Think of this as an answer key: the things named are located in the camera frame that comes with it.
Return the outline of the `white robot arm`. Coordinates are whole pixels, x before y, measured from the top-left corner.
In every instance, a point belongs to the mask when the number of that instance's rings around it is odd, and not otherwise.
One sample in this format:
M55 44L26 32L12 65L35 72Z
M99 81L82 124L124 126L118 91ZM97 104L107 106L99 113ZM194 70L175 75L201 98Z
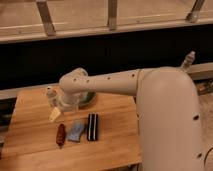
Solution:
M62 76L60 96L49 120L78 103L81 94L102 92L136 98L143 171L204 171L202 128L197 89L175 67L135 69L89 76L78 68Z

